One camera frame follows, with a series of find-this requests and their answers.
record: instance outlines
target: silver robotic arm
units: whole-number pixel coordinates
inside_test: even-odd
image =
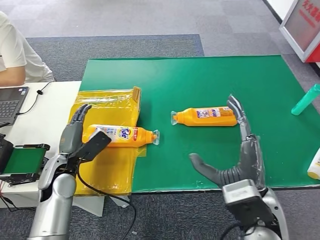
[[[49,159],[43,169],[38,188],[36,208],[28,240],[68,240],[75,175],[78,165],[92,161],[111,139],[99,132],[83,144],[83,122],[91,105],[78,109],[61,135],[60,153]]]
[[[266,187],[259,138],[251,133],[238,99],[230,95],[226,103],[240,126],[242,143],[238,163],[218,170],[205,163],[196,153],[191,153],[192,164],[200,174],[222,188],[226,207],[245,233],[245,240],[289,240],[284,211],[275,192]]]

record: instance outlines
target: laptop keyboard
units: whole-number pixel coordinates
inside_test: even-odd
[[[0,119],[12,117],[19,101],[0,101]]]

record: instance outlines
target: green mat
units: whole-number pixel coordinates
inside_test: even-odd
[[[194,170],[188,154],[225,169],[239,158],[234,127],[171,124],[171,111],[225,106],[232,93],[247,112],[260,145],[270,187],[319,184],[307,168],[320,147],[320,116],[310,105],[291,114],[304,92],[280,55],[196,58],[92,59],[81,91],[142,88],[138,126],[158,129],[160,144],[148,145],[135,165],[133,192],[217,188]]]
[[[46,149],[14,148],[3,174],[35,174],[38,173],[46,154]]]

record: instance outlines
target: tide logo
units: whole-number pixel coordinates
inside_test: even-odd
[[[128,127],[122,127],[119,129],[118,135],[119,138],[128,140],[131,137],[131,130]]]

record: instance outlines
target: bottle label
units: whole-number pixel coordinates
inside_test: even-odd
[[[103,131],[113,143],[126,142],[131,138],[136,141],[138,136],[137,127],[99,127],[97,130]]]
[[[225,117],[225,116],[232,116],[233,114],[232,110],[226,106],[226,107],[214,107],[209,109],[198,109],[196,110],[198,118],[210,118],[210,117]]]
[[[198,109],[196,111],[196,114],[198,115],[198,118],[199,119],[210,117],[209,110],[208,109]]]

